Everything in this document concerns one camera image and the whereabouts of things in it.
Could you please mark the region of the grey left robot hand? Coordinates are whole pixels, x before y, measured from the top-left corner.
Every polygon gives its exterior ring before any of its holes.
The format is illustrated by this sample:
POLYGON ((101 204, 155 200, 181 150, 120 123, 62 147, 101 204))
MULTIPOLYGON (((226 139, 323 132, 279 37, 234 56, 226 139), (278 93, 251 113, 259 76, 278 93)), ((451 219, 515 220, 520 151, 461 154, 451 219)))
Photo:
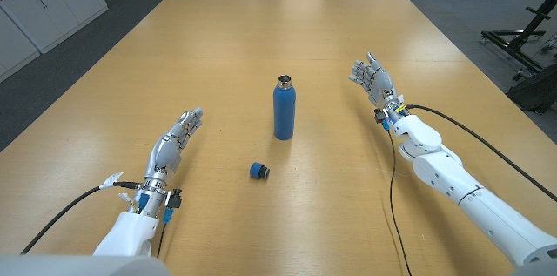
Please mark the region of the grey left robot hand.
POLYGON ((177 170, 182 159, 181 152, 201 126, 202 116, 201 107, 184 112, 170 130, 158 139, 151 150, 144 178, 164 181, 169 172, 177 170))

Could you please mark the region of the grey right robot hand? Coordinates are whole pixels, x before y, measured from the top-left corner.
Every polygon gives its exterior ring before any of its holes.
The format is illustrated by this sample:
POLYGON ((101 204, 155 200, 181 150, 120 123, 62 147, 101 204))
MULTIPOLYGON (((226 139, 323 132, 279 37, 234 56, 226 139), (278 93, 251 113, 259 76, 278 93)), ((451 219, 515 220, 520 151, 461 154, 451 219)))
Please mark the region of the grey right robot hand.
POLYGON ((388 71, 371 52, 368 52, 366 57, 367 63, 360 60, 354 62, 349 79, 364 89, 376 108, 390 109, 401 106, 403 97, 397 93, 388 71))

